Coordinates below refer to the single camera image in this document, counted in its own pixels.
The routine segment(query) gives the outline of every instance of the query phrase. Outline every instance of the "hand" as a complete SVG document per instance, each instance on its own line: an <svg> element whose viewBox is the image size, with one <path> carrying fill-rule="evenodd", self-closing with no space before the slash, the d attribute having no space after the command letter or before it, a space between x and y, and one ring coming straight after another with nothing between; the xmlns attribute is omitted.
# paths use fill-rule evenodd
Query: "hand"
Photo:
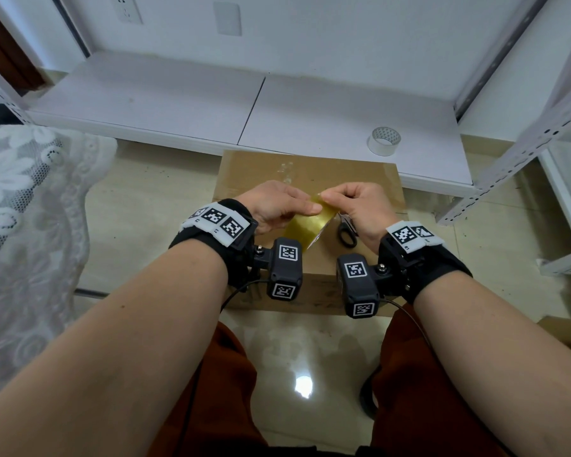
<svg viewBox="0 0 571 457"><path fill-rule="evenodd" d="M351 216L362 242L378 255L381 238L397 217L383 188L374 183L345 183L320 194L328 205Z"/></svg>
<svg viewBox="0 0 571 457"><path fill-rule="evenodd" d="M235 200L243 203L256 221L256 234L286 227L296 214L313 216L321 211L319 203L309 201L310 195L279 181L267 181L244 192Z"/></svg>

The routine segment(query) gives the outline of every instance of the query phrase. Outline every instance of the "black scissors handle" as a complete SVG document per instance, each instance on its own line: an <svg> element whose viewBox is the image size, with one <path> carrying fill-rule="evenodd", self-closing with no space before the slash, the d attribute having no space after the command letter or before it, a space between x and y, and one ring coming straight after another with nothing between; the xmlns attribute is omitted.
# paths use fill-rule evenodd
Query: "black scissors handle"
<svg viewBox="0 0 571 457"><path fill-rule="evenodd" d="M358 245L358 234L356 233L351 220L344 215L340 216L338 225L338 239L347 248L355 248Z"/></svg>

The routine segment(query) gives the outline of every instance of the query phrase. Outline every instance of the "electrical outlet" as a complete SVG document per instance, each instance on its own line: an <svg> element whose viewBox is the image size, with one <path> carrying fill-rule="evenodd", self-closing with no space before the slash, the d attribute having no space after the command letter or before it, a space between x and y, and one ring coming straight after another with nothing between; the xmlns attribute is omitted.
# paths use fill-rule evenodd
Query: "electrical outlet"
<svg viewBox="0 0 571 457"><path fill-rule="evenodd" d="M112 4L121 22L142 24L135 0L112 0Z"/></svg>

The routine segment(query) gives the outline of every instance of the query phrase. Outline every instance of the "finger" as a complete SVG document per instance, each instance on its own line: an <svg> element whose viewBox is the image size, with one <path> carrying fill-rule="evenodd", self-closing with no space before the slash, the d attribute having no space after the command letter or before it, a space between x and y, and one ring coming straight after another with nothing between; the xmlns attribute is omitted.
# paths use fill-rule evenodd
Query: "finger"
<svg viewBox="0 0 571 457"><path fill-rule="evenodd" d="M338 194L345 195L346 197L357 198L363 191L365 183L343 183L333 188L326 189L324 192L337 192Z"/></svg>
<svg viewBox="0 0 571 457"><path fill-rule="evenodd" d="M290 197L289 201L285 205L284 215L297 213L299 215L312 216L317 215L320 211L321 205L319 203Z"/></svg>
<svg viewBox="0 0 571 457"><path fill-rule="evenodd" d="M289 195L289 196L291 196L291 197L294 197L295 199L308 200L308 199L311 198L311 196L310 196L309 194L307 194L306 192L301 191L300 189L295 188L295 187L293 187L293 186L290 186L289 184L286 184L286 185L285 185L285 190L284 190L284 192L285 192L287 195Z"/></svg>
<svg viewBox="0 0 571 457"><path fill-rule="evenodd" d="M333 191L328 189L327 191L323 191L321 193L321 198L324 202L328 205L332 205L333 207L338 208L341 211L344 211L347 214L350 214L353 210L355 199L351 199L346 197L345 195L341 194L340 192Z"/></svg>

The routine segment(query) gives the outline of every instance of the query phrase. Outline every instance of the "white lace fabric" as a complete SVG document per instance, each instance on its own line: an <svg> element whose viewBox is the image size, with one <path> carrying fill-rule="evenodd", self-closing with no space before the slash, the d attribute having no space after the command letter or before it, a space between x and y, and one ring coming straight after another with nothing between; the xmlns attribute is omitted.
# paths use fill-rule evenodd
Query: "white lace fabric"
<svg viewBox="0 0 571 457"><path fill-rule="evenodd" d="M84 197L116 146L79 131L0 127L0 389L75 319L89 256Z"/></svg>

